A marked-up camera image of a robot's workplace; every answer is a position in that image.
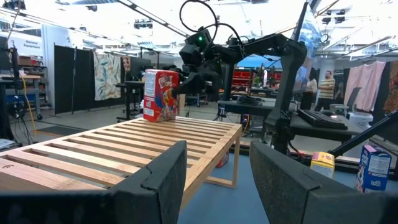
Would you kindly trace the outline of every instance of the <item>yellow cable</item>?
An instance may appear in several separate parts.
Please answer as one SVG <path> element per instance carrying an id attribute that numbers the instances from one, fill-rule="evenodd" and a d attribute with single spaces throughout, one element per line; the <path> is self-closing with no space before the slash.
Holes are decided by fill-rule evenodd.
<path id="1" fill-rule="evenodd" d="M 243 133 L 246 131 L 249 125 L 250 115 L 248 115 L 248 121 L 246 122 L 246 127 L 244 127 Z"/>
<path id="2" fill-rule="evenodd" d="M 22 82 L 24 83 L 24 96 L 25 96 L 25 99 L 26 99 L 27 106 L 28 106 L 28 108 L 29 108 L 30 120 L 32 121 L 32 125 L 33 125 L 33 131 L 34 131 L 34 135 L 35 135 L 35 141 L 37 141 L 36 125 L 35 125 L 35 121 L 33 120 L 33 114 L 32 114 L 32 110 L 31 110 L 31 108 L 30 108 L 29 99 L 27 98 L 27 95 L 26 95 L 26 83 L 25 83 L 24 77 L 23 77 L 22 75 L 20 75 L 20 76 L 21 76 L 21 78 L 22 78 Z"/>

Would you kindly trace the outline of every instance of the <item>wooden table leg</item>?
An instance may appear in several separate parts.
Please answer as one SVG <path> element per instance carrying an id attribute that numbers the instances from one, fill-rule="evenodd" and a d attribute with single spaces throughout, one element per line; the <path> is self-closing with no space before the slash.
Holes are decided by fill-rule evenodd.
<path id="1" fill-rule="evenodd" d="M 224 187 L 236 188 L 238 181 L 238 168 L 239 168 L 239 149 L 241 147 L 241 136 L 239 135 L 235 140 L 235 151 L 234 151 L 234 171 L 232 174 L 232 180 L 221 179 L 217 177 L 207 177 L 205 182 L 210 184 L 217 184 Z"/>

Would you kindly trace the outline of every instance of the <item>pink curtain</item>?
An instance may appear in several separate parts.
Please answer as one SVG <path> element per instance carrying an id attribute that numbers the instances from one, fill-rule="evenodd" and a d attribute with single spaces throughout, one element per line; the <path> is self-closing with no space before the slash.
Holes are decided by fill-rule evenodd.
<path id="1" fill-rule="evenodd" d="M 353 89 L 361 87 L 362 89 L 356 98 L 356 107 L 361 110 L 372 111 L 379 92 L 381 73 L 385 66 L 385 62 L 374 62 L 370 65 L 351 68 L 348 75 L 344 104 L 347 104 Z"/>

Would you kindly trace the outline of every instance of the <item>keyboard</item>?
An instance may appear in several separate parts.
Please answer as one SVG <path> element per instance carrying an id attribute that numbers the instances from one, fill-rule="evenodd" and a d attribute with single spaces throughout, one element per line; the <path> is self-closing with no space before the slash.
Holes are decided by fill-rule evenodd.
<path id="1" fill-rule="evenodd" d="M 298 110 L 298 116 L 317 128 L 333 128 L 347 130 L 347 126 L 340 121 L 337 121 L 321 112 Z"/>

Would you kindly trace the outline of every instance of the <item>blue box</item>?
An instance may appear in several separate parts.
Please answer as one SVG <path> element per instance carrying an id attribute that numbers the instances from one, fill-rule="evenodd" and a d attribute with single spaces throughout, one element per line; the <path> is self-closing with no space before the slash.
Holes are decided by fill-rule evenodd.
<path id="1" fill-rule="evenodd" d="M 363 146 L 355 187 L 364 193 L 384 191 L 388 181 L 390 164 L 391 156 L 383 148 L 370 145 Z"/>

